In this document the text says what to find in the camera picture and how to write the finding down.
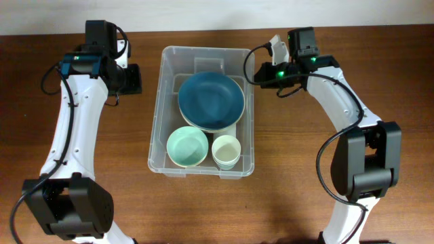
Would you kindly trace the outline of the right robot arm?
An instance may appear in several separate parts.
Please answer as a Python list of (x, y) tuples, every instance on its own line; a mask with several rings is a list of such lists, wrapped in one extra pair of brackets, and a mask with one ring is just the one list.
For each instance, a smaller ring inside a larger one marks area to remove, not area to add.
[(250, 83), (294, 93), (305, 90), (324, 109), (336, 133), (319, 149), (315, 169), (323, 189), (335, 200), (319, 243), (358, 243), (373, 207), (399, 179), (401, 128), (375, 115), (347, 83), (338, 61), (322, 55), (312, 27), (275, 35), (263, 44), (271, 62), (262, 63)]

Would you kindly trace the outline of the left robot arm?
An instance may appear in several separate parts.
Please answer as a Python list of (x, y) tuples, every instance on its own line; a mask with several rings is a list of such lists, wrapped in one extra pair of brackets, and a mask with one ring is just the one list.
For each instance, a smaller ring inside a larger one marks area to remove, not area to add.
[(141, 94), (130, 42), (106, 20), (85, 23), (85, 42), (53, 65), (60, 75), (61, 105), (54, 139), (39, 177), (25, 180), (26, 203), (41, 229), (75, 243), (135, 243), (114, 221), (111, 194), (95, 181), (94, 150), (108, 97)]

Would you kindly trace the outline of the cream cup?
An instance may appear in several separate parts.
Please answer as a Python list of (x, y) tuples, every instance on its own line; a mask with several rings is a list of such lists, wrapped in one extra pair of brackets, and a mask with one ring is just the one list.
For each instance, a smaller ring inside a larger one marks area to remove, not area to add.
[(230, 161), (241, 155), (241, 144), (236, 137), (220, 136), (212, 144), (212, 156)]

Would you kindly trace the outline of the mint green small bowl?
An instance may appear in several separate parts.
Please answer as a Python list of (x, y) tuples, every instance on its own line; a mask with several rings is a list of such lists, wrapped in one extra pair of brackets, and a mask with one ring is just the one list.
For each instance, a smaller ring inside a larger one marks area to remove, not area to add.
[(176, 151), (185, 150), (206, 150), (208, 152), (209, 142), (204, 132), (193, 126), (179, 127), (167, 139), (166, 149), (169, 158)]

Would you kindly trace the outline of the yellow small bowl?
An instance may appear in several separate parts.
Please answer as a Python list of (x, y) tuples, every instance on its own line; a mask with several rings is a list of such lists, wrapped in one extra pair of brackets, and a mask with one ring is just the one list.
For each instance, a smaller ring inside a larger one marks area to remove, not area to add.
[(171, 160), (181, 167), (192, 167), (200, 164), (207, 157), (208, 152), (206, 150), (185, 150), (176, 151)]

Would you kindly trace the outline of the green cup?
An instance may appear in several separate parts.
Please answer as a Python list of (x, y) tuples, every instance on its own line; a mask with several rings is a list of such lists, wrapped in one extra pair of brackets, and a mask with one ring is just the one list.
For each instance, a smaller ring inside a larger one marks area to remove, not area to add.
[(219, 166), (221, 170), (231, 170), (232, 168), (234, 168), (235, 165), (236, 163), (230, 163), (230, 164), (217, 163), (217, 166)]

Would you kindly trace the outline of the grey cup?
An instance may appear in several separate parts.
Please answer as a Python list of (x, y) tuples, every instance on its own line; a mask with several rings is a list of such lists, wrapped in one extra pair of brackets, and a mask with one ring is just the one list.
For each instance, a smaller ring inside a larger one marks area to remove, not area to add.
[(233, 160), (230, 161), (222, 161), (220, 159), (217, 159), (216, 157), (213, 157), (213, 160), (216, 162), (216, 164), (220, 167), (220, 168), (225, 168), (226, 170), (229, 170), (231, 168), (233, 168), (235, 166), (235, 164), (238, 162), (238, 160), (240, 159), (240, 155), (238, 157), (236, 157)]

